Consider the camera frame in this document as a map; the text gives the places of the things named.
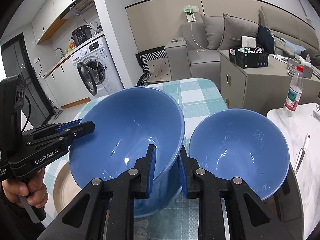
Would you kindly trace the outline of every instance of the checkered tablecloth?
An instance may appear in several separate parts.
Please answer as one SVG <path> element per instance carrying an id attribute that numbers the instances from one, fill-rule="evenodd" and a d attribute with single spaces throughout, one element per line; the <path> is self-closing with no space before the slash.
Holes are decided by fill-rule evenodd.
<path id="1" fill-rule="evenodd" d="M 185 119 L 184 145 L 189 149 L 191 135 L 197 125 L 207 116 L 227 109 L 215 84 L 207 79 L 191 78 L 151 85 L 170 94 L 180 105 Z M 97 103 L 105 97 L 87 103 L 76 119 L 85 116 Z M 68 154 L 48 165 L 45 169 L 44 183 L 47 185 L 49 199 L 45 206 L 47 218 L 43 224 L 47 226 L 57 216 L 53 205 L 53 185 L 63 165 L 68 161 Z M 188 200 L 180 194 L 172 203 L 155 215 L 135 219 L 135 240 L 156 239 L 198 239 L 198 200 Z"/>

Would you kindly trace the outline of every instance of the bottle label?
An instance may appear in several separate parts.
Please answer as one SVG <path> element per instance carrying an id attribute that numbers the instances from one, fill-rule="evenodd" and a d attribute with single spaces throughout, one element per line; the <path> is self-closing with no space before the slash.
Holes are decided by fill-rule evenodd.
<path id="1" fill-rule="evenodd" d="M 301 93 L 294 91 L 291 87 L 289 88 L 288 96 L 285 101 L 285 106 L 291 110 L 295 111 L 297 108 L 297 105 L 299 103 L 301 97 Z"/>

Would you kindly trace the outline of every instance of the floor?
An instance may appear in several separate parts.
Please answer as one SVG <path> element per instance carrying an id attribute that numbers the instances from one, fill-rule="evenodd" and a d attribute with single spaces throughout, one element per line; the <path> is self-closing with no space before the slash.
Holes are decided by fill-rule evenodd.
<path id="1" fill-rule="evenodd" d="M 73 106 L 73 107 L 64 109 L 63 112 L 60 114 L 60 116 L 57 118 L 57 120 L 55 120 L 54 117 L 52 117 L 48 123 L 71 122 L 84 106 L 85 104 L 82 104 L 82 105 Z"/>

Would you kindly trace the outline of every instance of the human hand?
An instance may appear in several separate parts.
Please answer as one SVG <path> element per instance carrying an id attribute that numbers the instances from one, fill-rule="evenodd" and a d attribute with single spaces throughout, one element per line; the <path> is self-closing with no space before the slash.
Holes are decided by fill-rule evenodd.
<path id="1" fill-rule="evenodd" d="M 36 208 L 42 208 L 48 201 L 47 187 L 43 183 L 44 168 L 39 170 L 26 185 L 23 181 L 16 178 L 9 178 L 2 182 L 2 187 L 7 199 L 23 208 L 18 195 L 28 196 L 29 192 L 32 194 L 27 198 L 30 206 L 36 206 Z"/>

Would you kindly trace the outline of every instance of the washing machine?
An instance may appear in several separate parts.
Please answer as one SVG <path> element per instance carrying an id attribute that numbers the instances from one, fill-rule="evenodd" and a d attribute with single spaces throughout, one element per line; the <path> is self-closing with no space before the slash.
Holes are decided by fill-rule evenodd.
<path id="1" fill-rule="evenodd" d="M 90 99 L 124 89 L 104 36 L 83 46 L 71 55 Z"/>

